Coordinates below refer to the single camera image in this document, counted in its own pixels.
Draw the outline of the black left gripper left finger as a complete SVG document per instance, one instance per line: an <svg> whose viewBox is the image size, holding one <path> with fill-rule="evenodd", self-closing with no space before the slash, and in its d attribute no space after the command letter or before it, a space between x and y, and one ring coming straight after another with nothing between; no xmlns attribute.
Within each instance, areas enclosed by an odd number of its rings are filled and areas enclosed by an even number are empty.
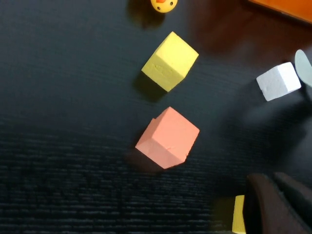
<svg viewBox="0 0 312 234"><path fill-rule="evenodd" d="M310 228L296 214L273 178L247 176L243 217L248 234L309 234Z"/></svg>

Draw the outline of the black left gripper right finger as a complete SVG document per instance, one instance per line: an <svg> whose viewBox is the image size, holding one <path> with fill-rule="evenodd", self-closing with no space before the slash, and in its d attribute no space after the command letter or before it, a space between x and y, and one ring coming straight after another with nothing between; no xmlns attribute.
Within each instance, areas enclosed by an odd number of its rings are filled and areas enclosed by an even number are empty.
<svg viewBox="0 0 312 234"><path fill-rule="evenodd" d="M274 173L274 181L296 214L312 228L312 190L289 175Z"/></svg>

